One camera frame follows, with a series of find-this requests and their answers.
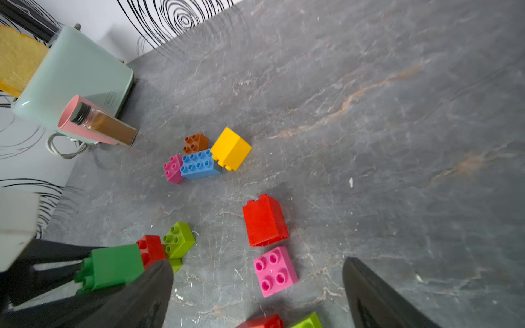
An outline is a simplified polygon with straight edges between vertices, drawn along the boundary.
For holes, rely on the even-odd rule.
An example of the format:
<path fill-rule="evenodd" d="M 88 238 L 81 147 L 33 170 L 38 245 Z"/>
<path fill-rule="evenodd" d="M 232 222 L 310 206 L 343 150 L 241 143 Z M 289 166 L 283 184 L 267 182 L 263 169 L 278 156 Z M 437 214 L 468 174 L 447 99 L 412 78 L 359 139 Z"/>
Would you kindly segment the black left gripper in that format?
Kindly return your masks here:
<path fill-rule="evenodd" d="M 42 239 L 32 240 L 17 262 L 68 262 L 83 260 L 101 247 L 78 246 Z M 117 312 L 99 311 L 123 286 L 25 308 L 8 310 L 74 280 L 80 263 L 37 270 L 33 265 L 13 265 L 1 273 L 2 327 L 126 327 L 127 318 Z"/>

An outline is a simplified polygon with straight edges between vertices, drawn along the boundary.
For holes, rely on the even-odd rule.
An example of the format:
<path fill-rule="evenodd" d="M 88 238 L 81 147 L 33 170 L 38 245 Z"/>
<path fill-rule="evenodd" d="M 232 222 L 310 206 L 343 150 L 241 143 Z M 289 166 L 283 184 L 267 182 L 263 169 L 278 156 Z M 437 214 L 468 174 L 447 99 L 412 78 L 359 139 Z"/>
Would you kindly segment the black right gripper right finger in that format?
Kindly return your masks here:
<path fill-rule="evenodd" d="M 343 284 L 356 327 L 438 326 L 358 258 L 345 260 Z"/>

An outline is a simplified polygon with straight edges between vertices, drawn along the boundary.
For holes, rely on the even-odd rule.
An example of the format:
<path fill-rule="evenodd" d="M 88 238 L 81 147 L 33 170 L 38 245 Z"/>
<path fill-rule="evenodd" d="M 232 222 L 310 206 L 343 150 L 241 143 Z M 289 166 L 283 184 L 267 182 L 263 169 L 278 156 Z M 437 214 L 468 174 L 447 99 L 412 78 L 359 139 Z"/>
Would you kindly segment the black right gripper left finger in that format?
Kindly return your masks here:
<path fill-rule="evenodd" d="M 154 263 L 127 286 L 85 295 L 92 313 L 76 327 L 162 327 L 174 281 L 167 260 Z"/>

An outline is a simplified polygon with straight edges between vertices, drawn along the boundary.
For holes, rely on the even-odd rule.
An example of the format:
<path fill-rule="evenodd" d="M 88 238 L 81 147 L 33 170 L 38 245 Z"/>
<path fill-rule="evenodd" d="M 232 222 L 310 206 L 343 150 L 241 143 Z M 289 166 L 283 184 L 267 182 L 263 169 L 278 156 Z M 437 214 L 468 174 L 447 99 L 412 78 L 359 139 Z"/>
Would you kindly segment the dark green lego brick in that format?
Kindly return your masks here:
<path fill-rule="evenodd" d="M 75 273 L 75 283 L 81 283 L 77 295 L 113 286 L 126 285 L 145 272 L 137 244 L 92 250 Z"/>

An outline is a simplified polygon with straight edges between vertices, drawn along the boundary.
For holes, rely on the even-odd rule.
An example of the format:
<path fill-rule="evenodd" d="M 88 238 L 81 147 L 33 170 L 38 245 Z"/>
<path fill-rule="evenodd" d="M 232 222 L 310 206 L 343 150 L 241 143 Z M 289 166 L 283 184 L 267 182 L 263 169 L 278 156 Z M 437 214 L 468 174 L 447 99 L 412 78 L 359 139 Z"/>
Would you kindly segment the red small lego brick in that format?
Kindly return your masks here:
<path fill-rule="evenodd" d="M 160 236 L 145 235 L 136 243 L 145 270 L 148 270 L 154 263 L 166 259 Z"/>

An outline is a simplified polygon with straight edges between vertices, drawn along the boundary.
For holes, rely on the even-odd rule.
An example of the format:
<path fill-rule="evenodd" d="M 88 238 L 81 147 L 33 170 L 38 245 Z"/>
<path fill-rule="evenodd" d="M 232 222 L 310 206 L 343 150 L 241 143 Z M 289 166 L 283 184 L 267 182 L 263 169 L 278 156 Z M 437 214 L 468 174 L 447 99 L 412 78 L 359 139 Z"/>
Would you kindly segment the lime long lego brick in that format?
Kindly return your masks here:
<path fill-rule="evenodd" d="M 177 222 L 161 238 L 166 259 L 176 273 L 182 267 L 182 258 L 195 243 L 194 235 L 188 223 Z"/>

